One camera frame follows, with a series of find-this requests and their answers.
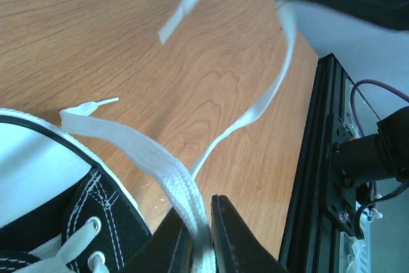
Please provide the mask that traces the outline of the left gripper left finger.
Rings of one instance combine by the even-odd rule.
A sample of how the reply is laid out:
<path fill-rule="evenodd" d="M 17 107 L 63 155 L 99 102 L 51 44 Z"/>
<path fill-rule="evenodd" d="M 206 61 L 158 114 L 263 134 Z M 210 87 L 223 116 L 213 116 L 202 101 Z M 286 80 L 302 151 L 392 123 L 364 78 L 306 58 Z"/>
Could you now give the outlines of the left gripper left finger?
<path fill-rule="evenodd" d="M 149 241 L 128 261 L 122 272 L 188 272 L 192 244 L 186 225 L 170 209 Z"/>

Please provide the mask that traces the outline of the white shoelace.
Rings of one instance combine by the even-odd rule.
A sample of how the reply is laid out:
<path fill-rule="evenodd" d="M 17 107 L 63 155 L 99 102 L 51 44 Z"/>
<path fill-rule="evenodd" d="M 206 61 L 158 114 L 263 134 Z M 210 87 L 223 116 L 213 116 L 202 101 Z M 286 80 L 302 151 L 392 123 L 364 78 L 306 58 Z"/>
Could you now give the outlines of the white shoelace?
<path fill-rule="evenodd" d="M 201 48 L 171 55 L 165 43 L 199 0 L 1 0 L 1 109 L 41 118 L 78 140 L 113 144 L 152 176 L 186 225 L 194 272 L 214 272 L 215 253 L 194 180 L 205 157 L 187 169 L 147 135 L 189 101 L 188 61 Z M 52 258 L 16 272 L 69 272 L 67 263 L 95 238 L 87 222 Z"/>

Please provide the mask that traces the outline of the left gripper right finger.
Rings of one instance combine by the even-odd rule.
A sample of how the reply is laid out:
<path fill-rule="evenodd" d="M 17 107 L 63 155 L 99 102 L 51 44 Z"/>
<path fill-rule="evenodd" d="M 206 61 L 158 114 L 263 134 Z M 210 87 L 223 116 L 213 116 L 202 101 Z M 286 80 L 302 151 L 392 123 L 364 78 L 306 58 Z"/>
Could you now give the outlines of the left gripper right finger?
<path fill-rule="evenodd" d="M 212 196 L 212 237 L 217 272 L 286 272 L 257 240 L 225 195 Z"/>

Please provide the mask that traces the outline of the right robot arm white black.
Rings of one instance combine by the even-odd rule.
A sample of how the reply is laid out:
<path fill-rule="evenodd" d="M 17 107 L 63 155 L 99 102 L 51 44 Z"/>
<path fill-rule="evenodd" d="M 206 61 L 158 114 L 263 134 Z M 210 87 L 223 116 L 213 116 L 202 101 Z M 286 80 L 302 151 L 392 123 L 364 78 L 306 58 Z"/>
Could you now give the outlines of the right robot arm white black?
<path fill-rule="evenodd" d="M 302 0 L 395 31 L 408 30 L 408 0 Z M 354 184 L 395 178 L 408 181 L 408 108 L 377 123 L 370 136 L 340 144 L 339 167 Z"/>

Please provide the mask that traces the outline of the black white sneaker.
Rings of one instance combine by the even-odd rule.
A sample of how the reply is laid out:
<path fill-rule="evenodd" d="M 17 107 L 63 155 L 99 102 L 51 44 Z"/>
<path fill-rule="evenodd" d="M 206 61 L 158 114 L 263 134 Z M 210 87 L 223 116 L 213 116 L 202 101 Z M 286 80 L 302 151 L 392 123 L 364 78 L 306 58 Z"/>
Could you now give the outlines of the black white sneaker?
<path fill-rule="evenodd" d="M 151 238 L 136 201 L 99 156 L 41 118 L 1 109 L 1 271 L 54 257 L 87 222 L 97 234 L 69 272 L 89 272 L 95 256 L 120 272 Z"/>

